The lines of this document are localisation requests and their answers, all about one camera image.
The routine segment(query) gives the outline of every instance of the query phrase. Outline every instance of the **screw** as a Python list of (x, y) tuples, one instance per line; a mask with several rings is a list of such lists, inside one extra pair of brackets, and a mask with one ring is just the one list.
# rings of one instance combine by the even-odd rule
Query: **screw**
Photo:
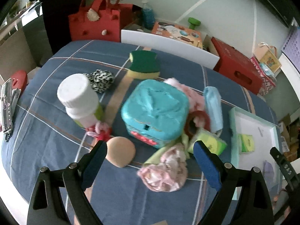
[(230, 168), (232, 168), (232, 164), (229, 163), (229, 162), (225, 162), (225, 163), (224, 163), (224, 167), (230, 169)]
[(48, 168), (46, 166), (40, 168), (40, 171), (42, 173), (46, 172), (47, 170), (48, 170)]
[(256, 173), (259, 173), (259, 172), (260, 172), (260, 169), (259, 169), (258, 167), (255, 166), (255, 167), (253, 168), (253, 171), (256, 172)]
[(73, 169), (77, 167), (77, 163), (76, 162), (72, 162), (70, 165), (69, 165), (69, 168)]

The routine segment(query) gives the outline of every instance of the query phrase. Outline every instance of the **open box lid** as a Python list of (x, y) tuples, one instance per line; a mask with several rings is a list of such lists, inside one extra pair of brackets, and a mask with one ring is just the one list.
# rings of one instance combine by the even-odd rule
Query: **open box lid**
[[(239, 169), (250, 170), (252, 167), (259, 167), (264, 171), (265, 161), (272, 165), (274, 171), (273, 180), (266, 180), (267, 185), (274, 187), (281, 184), (282, 174), (279, 166), (270, 155), (272, 147), (279, 147), (276, 125), (252, 114), (239, 107), (234, 107), (229, 112), (231, 139), (231, 163)], [(241, 139), (238, 134), (252, 135), (255, 150), (250, 153), (240, 154)], [(241, 188), (236, 188), (233, 200), (238, 200)]]

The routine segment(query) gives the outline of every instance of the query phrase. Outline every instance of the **turquoise container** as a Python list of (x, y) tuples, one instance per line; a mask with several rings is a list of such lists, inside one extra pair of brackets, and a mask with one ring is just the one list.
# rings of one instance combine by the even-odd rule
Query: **turquoise container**
[(181, 136), (189, 112), (187, 96), (164, 82), (139, 83), (121, 109), (133, 137), (162, 148)]

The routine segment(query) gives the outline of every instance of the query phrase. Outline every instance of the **white bottle cap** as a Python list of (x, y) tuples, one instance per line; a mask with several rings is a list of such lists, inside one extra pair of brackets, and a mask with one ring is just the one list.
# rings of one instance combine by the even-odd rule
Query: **white bottle cap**
[(82, 108), (90, 99), (94, 99), (97, 93), (90, 86), (88, 78), (76, 73), (65, 78), (57, 89), (57, 97), (68, 108)]

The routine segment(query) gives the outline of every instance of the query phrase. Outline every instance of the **green dumbbell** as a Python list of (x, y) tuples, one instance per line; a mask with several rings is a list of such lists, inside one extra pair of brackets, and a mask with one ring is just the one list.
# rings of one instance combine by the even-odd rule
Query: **green dumbbell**
[(196, 26), (199, 26), (201, 22), (197, 19), (189, 17), (187, 20), (190, 23), (189, 29), (194, 30)]

